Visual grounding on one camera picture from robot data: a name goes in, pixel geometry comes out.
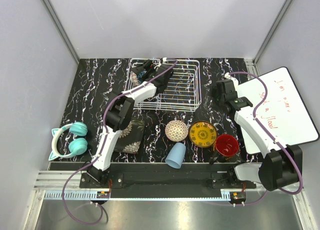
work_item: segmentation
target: teal headphones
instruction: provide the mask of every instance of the teal headphones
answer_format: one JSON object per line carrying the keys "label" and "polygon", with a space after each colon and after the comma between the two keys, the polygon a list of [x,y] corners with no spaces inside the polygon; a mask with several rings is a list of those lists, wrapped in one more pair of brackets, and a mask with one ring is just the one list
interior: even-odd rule
{"label": "teal headphones", "polygon": [[[62,135],[62,133],[68,129],[70,133],[77,136],[81,136],[81,138],[77,138],[69,144],[69,147],[68,147],[70,151],[69,154],[61,155],[57,149],[58,139]],[[83,136],[87,135],[88,128],[82,122],[75,122],[75,123],[64,125],[61,128],[54,128],[52,129],[51,132],[53,135],[53,139],[51,143],[52,151],[49,156],[49,161],[52,161],[57,158],[64,158],[64,159],[72,158],[76,155],[83,154],[88,148],[88,142],[83,138]]]}

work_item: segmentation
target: whiteboard black border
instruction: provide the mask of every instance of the whiteboard black border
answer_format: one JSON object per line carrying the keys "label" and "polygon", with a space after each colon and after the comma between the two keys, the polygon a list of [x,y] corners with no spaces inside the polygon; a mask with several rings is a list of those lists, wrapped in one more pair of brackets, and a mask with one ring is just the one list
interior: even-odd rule
{"label": "whiteboard black border", "polygon": [[[312,117],[311,117],[311,115],[310,115],[310,113],[309,113],[309,110],[308,110],[308,108],[307,108],[307,106],[306,106],[306,104],[305,104],[305,101],[304,101],[304,99],[302,98],[302,96],[301,96],[301,94],[300,94],[300,92],[299,92],[299,90],[298,90],[298,88],[297,88],[297,85],[296,85],[296,83],[295,83],[295,81],[294,81],[294,79],[293,79],[293,77],[292,77],[289,69],[288,69],[286,66],[281,66],[281,67],[278,67],[278,68],[276,68],[276,69],[274,69],[274,70],[272,70],[272,71],[269,71],[269,72],[267,72],[267,73],[261,74],[261,75],[259,75],[258,77],[260,78],[260,77],[262,77],[263,75],[269,74],[269,73],[274,72],[274,71],[276,71],[276,70],[278,70],[278,69],[281,69],[281,68],[285,68],[285,69],[287,70],[287,72],[288,72],[288,74],[289,74],[289,76],[290,76],[290,78],[291,78],[291,80],[292,80],[292,82],[293,82],[293,84],[294,84],[294,87],[295,87],[297,93],[299,94],[299,97],[300,97],[300,99],[301,99],[301,101],[302,101],[302,103],[303,103],[303,105],[304,105],[304,108],[305,108],[306,112],[307,112],[308,115],[309,115],[309,118],[310,118],[310,120],[311,120],[311,122],[312,122],[312,124],[313,124],[313,127],[314,127],[316,133],[318,134],[318,137],[317,137],[316,140],[298,143],[297,145],[303,145],[303,144],[309,144],[309,143],[317,142],[317,141],[320,139],[319,131],[318,131],[316,125],[315,125],[314,120],[312,119]],[[248,82],[250,82],[250,81],[252,81],[252,80],[254,80],[254,78],[253,78],[253,79],[250,79],[249,81],[244,82],[243,84],[248,83]]]}

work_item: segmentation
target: white gear rack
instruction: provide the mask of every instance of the white gear rack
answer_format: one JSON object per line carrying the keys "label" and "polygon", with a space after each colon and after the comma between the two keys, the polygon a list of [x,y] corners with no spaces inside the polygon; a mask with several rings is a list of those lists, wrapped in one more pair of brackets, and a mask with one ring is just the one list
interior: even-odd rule
{"label": "white gear rack", "polygon": [[[148,59],[156,65],[160,63],[160,58],[131,58],[126,76],[125,91],[135,87],[131,81],[131,69]],[[167,64],[173,65],[174,62],[171,59],[167,60]],[[165,91],[138,103],[134,106],[134,109],[194,112],[200,104],[200,63],[197,60],[178,59]]]}

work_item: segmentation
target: black marble tabletop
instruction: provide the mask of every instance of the black marble tabletop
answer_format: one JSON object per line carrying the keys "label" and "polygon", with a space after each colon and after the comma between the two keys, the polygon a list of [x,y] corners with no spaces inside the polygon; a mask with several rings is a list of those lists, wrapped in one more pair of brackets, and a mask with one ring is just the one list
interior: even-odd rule
{"label": "black marble tabletop", "polygon": [[[112,162],[125,163],[164,163],[167,154],[174,145],[165,135],[166,124],[172,120],[181,120],[190,127],[196,121],[207,121],[217,129],[218,135],[230,134],[239,138],[234,123],[219,109],[211,97],[212,86],[222,80],[226,72],[247,71],[242,58],[194,58],[200,62],[201,105],[195,112],[135,110],[133,117],[143,119],[145,132],[137,154],[113,152]],[[62,117],[61,125],[83,122],[87,125],[88,151],[80,156],[57,161],[86,162],[96,153],[102,133],[102,117],[106,109],[109,93],[112,90],[123,91],[126,85],[129,59],[81,59],[70,95]],[[245,75],[236,76],[239,83],[248,80]],[[58,141],[61,154],[69,153],[68,145],[75,139],[70,133],[64,133]],[[212,148],[193,145],[189,138],[184,140],[186,163],[205,163],[210,159]],[[230,162],[250,160],[245,146],[240,141],[240,151]]]}

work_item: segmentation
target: light blue cup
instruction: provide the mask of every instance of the light blue cup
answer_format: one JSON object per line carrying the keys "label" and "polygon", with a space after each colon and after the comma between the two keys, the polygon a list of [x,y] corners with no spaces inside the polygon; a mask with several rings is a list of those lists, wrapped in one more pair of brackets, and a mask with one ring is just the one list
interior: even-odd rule
{"label": "light blue cup", "polygon": [[179,169],[184,161],[185,153],[186,146],[181,142],[177,142],[166,157],[165,163],[172,168]]}

